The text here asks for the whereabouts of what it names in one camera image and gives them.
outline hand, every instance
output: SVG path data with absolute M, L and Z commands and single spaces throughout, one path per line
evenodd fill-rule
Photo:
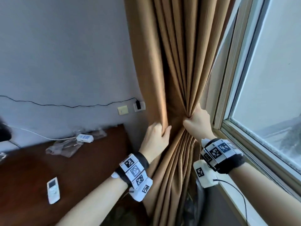
M 216 138 L 211 129 L 210 115 L 206 110 L 201 109 L 200 104 L 198 104 L 190 119 L 184 119 L 183 125 L 198 142 L 206 138 L 210 140 Z
M 151 163 L 168 146 L 171 126 L 165 129 L 162 136 L 162 125 L 153 123 L 148 127 L 139 152 Z

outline brown curtain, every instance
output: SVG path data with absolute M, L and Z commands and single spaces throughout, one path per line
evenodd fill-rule
M 170 145 L 148 170 L 143 200 L 153 225 L 181 220 L 195 139 L 184 129 L 200 101 L 235 0 L 124 0 L 149 124 L 172 125 Z

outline person's left hand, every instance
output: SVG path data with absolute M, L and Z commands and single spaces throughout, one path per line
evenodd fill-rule
M 171 126 L 165 129 L 162 136 L 162 125 L 153 123 L 148 127 L 139 152 L 151 163 L 168 146 Z

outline window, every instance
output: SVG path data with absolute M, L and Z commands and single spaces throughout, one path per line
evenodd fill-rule
M 215 129 L 296 198 L 301 195 L 301 0 L 243 0 Z

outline white cable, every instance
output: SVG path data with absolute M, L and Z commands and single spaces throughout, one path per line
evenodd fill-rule
M 24 131 L 27 131 L 27 132 L 31 132 L 31 133 L 33 133 L 33 134 L 36 134 L 36 135 L 40 136 L 40 137 L 44 137 L 44 136 L 41 136 L 41 135 L 40 135 L 40 134 L 38 134 L 38 133 L 35 133 L 35 132 L 32 132 L 32 131 L 29 131 L 29 130 L 27 130 L 27 129 L 18 128 L 18 127 L 14 127 L 14 126 L 7 125 L 7 124 L 4 124 L 4 125 L 6 125 L 6 126 L 8 126 L 8 127 L 11 127 L 11 128 L 16 128 L 16 129 L 21 129 L 21 130 L 24 130 Z M 58 139 L 58 140 L 69 140 L 69 139 L 73 139 L 73 138 L 76 138 L 76 137 L 65 138 L 65 139 Z

